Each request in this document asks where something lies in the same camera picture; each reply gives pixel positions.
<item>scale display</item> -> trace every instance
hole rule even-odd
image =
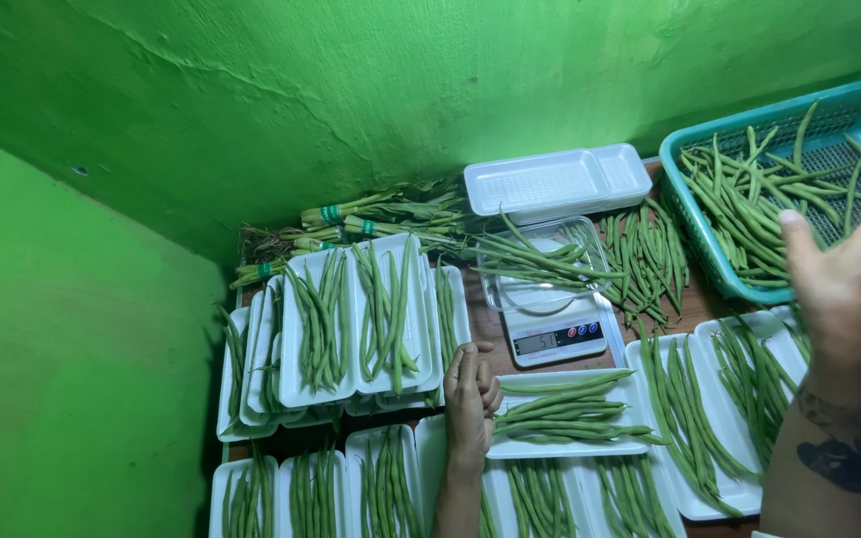
[[[556,349],[563,346],[573,346],[591,340],[599,340],[604,337],[604,331],[600,324],[590,322],[588,324],[571,325],[558,330],[544,332],[534,336],[526,336],[514,340],[514,349],[518,356],[536,353],[547,349]]]

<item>wooden table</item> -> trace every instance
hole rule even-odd
[[[647,171],[651,177],[655,178],[661,171],[661,167],[662,165],[659,163],[652,163],[647,165]],[[755,309],[748,302],[739,299],[724,299],[716,288],[707,281],[697,261],[690,259],[690,270],[690,287],[683,290],[682,316],[675,323],[667,327],[667,332],[693,332],[696,326],[704,321],[730,316],[734,312],[744,313]],[[479,276],[466,268],[461,271],[461,274],[464,280],[464,290],[467,295],[471,335],[476,342],[486,341],[495,345],[494,351],[488,353],[487,358],[497,375],[613,367],[613,358],[609,348],[607,348],[602,354],[575,361],[525,370],[518,368],[508,351],[509,341],[500,315],[488,307],[484,299],[484,292],[480,285]],[[247,305],[250,301],[251,294],[246,294],[242,299],[242,305]],[[670,302],[665,297],[663,298],[662,306],[664,312],[674,312]],[[623,313],[617,308],[614,310],[617,320],[620,322],[621,327],[623,327]],[[648,324],[648,331],[652,330],[649,317],[643,316],[643,319]],[[623,328],[623,339],[625,344],[639,339],[635,326]],[[351,433],[402,422],[410,423],[413,426],[421,418],[433,414],[437,414],[437,411],[433,409],[404,409],[394,412],[384,412],[371,417],[352,417],[345,414],[341,418],[340,434],[337,435],[338,447],[343,448],[344,441]],[[330,444],[334,437],[333,426],[323,424],[295,430],[281,428],[270,437],[257,439],[257,444],[264,454],[274,456],[278,461],[283,461],[285,458],[297,456],[308,450],[318,450],[320,447]],[[233,443],[229,451],[229,460],[250,457],[251,450],[248,443]],[[709,523],[689,521],[685,523],[687,535],[690,537],[748,537],[752,531],[759,528],[759,517],[721,520]]]

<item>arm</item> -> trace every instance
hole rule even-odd
[[[487,343],[460,346],[444,376],[447,455],[430,538],[475,538],[479,529],[484,458],[503,392],[490,363],[477,355],[478,348],[494,349]]]
[[[823,253],[801,215],[780,220],[813,352],[773,447],[759,527],[861,537],[861,226]]]

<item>human hand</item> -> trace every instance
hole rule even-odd
[[[444,376],[448,457],[474,467],[483,467],[494,432],[494,412],[503,401],[490,362],[478,354],[493,349],[489,342],[461,345]]]
[[[814,356],[847,373],[861,372],[861,225],[820,252],[802,215],[783,211],[780,221]]]

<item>green label band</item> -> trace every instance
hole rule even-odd
[[[258,266],[257,266],[257,277],[258,278],[264,278],[264,277],[270,276],[270,275],[271,275],[271,263],[270,262],[258,264]]]
[[[337,224],[341,222],[341,208],[338,206],[320,208],[320,217],[328,224]]]

